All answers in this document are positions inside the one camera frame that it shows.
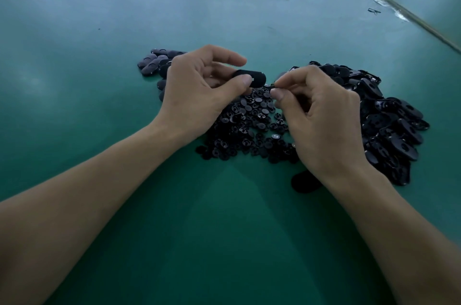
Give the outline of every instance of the forearm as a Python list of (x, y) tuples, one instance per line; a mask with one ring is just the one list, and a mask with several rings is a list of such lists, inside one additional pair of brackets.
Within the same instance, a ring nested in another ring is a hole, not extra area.
[(0, 203), (0, 304), (41, 304), (136, 188), (180, 147), (155, 124)]
[(461, 254), (376, 169), (327, 184), (354, 220), (397, 301), (461, 303)]

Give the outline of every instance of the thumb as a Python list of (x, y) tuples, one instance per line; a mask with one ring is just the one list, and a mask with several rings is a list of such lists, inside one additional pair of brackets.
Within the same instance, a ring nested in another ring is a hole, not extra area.
[(291, 91), (275, 88), (271, 90), (271, 96), (277, 100), (277, 106), (283, 111), (289, 125), (298, 123), (306, 117), (306, 113)]
[(249, 74), (236, 76), (222, 86), (213, 89), (217, 93), (220, 106), (226, 107), (233, 99), (243, 94), (250, 86), (253, 78)]

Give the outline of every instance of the person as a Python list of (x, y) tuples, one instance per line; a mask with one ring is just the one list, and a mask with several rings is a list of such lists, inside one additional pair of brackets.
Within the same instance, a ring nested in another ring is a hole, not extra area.
[[(207, 45), (177, 56), (158, 115), (101, 154), (0, 203), (0, 304), (42, 304), (136, 188), (209, 129), (251, 77), (246, 59)], [(400, 304), (461, 304), (461, 253), (366, 160), (358, 95), (318, 67), (292, 70), (271, 95), (299, 158), (349, 213)], [(310, 100), (308, 113), (295, 95)]]

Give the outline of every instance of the person's right arm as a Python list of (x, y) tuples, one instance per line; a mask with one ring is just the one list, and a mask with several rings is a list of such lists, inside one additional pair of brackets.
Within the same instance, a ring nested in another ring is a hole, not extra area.
[[(359, 96), (315, 66), (290, 71), (275, 86), (271, 95), (301, 161), (349, 213), (397, 302), (461, 304), (461, 252), (366, 160)], [(296, 94), (309, 98), (307, 114)]]

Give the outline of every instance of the pile of oval black pieces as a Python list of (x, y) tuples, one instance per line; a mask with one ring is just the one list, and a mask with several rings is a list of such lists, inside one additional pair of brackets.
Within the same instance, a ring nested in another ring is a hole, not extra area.
[[(150, 55), (138, 63), (143, 75), (158, 73), (162, 77), (157, 83), (161, 101), (171, 60), (184, 53), (152, 49)], [(164, 58), (158, 60), (159, 63), (155, 60), (160, 56)], [(367, 71), (352, 70), (344, 65), (321, 65), (316, 61), (309, 64), (318, 66), (339, 85), (359, 94), (362, 140), (367, 160), (394, 185), (408, 184), (410, 162), (418, 159), (415, 145), (423, 143), (419, 131), (429, 128), (423, 114), (404, 100), (384, 98), (378, 87), (381, 79)], [(143, 73), (149, 65), (152, 70)], [(195, 151), (205, 160), (219, 158), (227, 161), (242, 152), (267, 158), (273, 164), (280, 161), (297, 163), (299, 158), (295, 144), (283, 139), (283, 135), (288, 133), (288, 126), (283, 114), (276, 112), (274, 107), (270, 96), (273, 87), (273, 84), (265, 84), (261, 88), (253, 88), (251, 95), (232, 101), (206, 132), (204, 144)], [(305, 170), (292, 177), (291, 186), (297, 192), (307, 193), (322, 184)]]

